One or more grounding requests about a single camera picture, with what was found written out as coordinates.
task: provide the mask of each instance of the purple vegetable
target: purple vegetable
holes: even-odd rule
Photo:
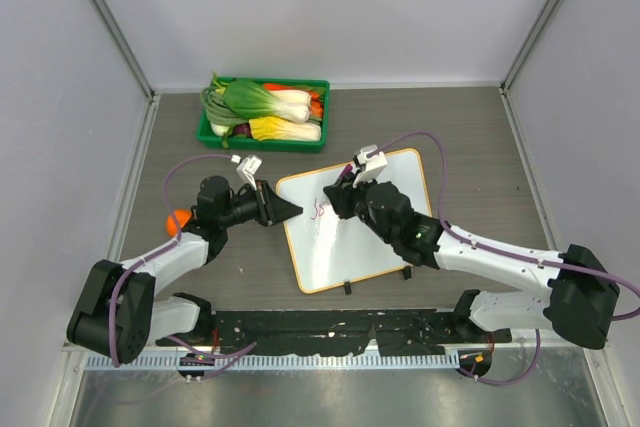
[[[233,137],[244,136],[247,139],[252,139],[251,136],[251,127],[249,124],[238,124],[233,128],[233,132],[231,134]]]

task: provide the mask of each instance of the gray floor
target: gray floor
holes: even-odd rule
[[[287,175],[349,161],[353,152],[382,144],[415,129],[428,129],[444,141],[450,165],[445,217],[480,235],[533,248],[546,246],[540,220],[496,88],[333,91],[329,138],[321,154],[264,153],[260,174],[272,185]],[[162,97],[140,179],[122,258],[165,242],[167,216],[161,182],[175,164],[211,152],[195,139],[201,113],[196,95]],[[427,139],[399,145],[422,154],[432,205],[439,195],[440,160]],[[170,185],[175,208],[195,203],[200,181],[212,174],[240,181],[223,161],[187,166]],[[183,276],[164,295],[184,291],[210,300],[218,309],[322,309],[452,307],[463,290],[505,290],[473,275],[415,269],[342,290],[303,294],[297,287],[284,229],[257,224],[235,227],[222,254]]]
[[[490,377],[513,378],[531,357],[532,349],[500,349]],[[231,372],[201,384],[168,385],[176,379],[168,371],[86,372],[71,425],[606,425],[578,348],[544,349],[532,375],[511,387],[476,384],[454,370]]]

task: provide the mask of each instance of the orange fruit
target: orange fruit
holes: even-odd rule
[[[173,211],[173,213],[176,214],[176,217],[178,218],[178,222],[180,222],[180,228],[184,227],[187,224],[187,222],[189,222],[189,220],[191,219],[190,210],[176,209]],[[175,237],[175,235],[178,233],[178,229],[176,229],[176,224],[170,215],[167,217],[167,222],[165,223],[165,227],[167,229],[167,233],[169,234],[169,237]]]

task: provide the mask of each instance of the orange border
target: orange border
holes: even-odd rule
[[[421,174],[421,177],[422,177],[422,185],[424,186],[424,194],[425,194],[425,196],[427,198],[427,207],[429,209],[428,215],[431,215],[431,202],[429,201],[429,190],[427,188],[427,179],[424,176],[424,168],[422,167],[422,157],[420,156],[420,152],[418,152],[416,149],[407,148],[407,149],[402,149],[402,150],[396,150],[395,152],[391,152],[390,154],[386,154],[386,156],[390,157],[392,155],[402,154],[404,152],[413,152],[418,157],[418,165],[420,166],[420,174]],[[296,179],[298,177],[304,177],[306,175],[315,174],[317,172],[324,172],[325,170],[335,169],[336,167],[343,167],[343,166],[347,165],[348,163],[349,162],[345,162],[344,164],[336,164],[336,165],[332,165],[330,167],[324,167],[322,169],[316,169],[316,170],[312,170],[310,172],[304,172],[302,174],[295,174],[295,175],[290,175],[288,177],[283,177],[276,184],[276,194],[280,195],[280,183],[285,181],[285,180]],[[289,228],[287,227],[287,223],[286,222],[284,223],[284,232],[285,232],[285,235],[287,236],[287,244],[289,244],[289,252],[291,253],[291,262],[293,262],[293,270],[296,273],[296,281],[298,282],[298,288],[303,293],[305,293],[305,294],[315,294],[317,292],[322,292],[324,290],[329,290],[329,289],[335,289],[337,287],[341,287],[342,285],[344,285],[343,283],[333,284],[333,285],[329,285],[327,287],[322,287],[321,289],[316,289],[316,290],[306,290],[304,287],[302,287],[302,285],[300,284],[300,275],[298,274],[298,265],[296,263],[295,256],[293,255],[293,248],[291,246],[291,239],[289,238]],[[357,279],[350,280],[349,282],[351,282],[351,283],[361,282],[363,280],[372,279],[372,278],[378,277],[380,275],[390,274],[391,272],[397,272],[397,271],[402,270],[404,268],[405,268],[405,265],[401,265],[400,267],[396,267],[396,268],[393,268],[393,269],[390,269],[390,270],[385,270],[384,272],[379,272],[377,274],[372,274],[372,275],[367,275],[367,276],[364,276],[364,277],[359,277]]]

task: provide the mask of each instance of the white board with orange border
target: white board with orange border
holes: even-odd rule
[[[387,154],[378,182],[391,181],[418,211],[431,215],[420,154],[404,149]],[[322,192],[346,164],[280,179],[276,192],[301,206],[301,215],[284,223],[298,286],[306,294],[342,287],[402,270],[407,263],[357,218],[340,220]]]

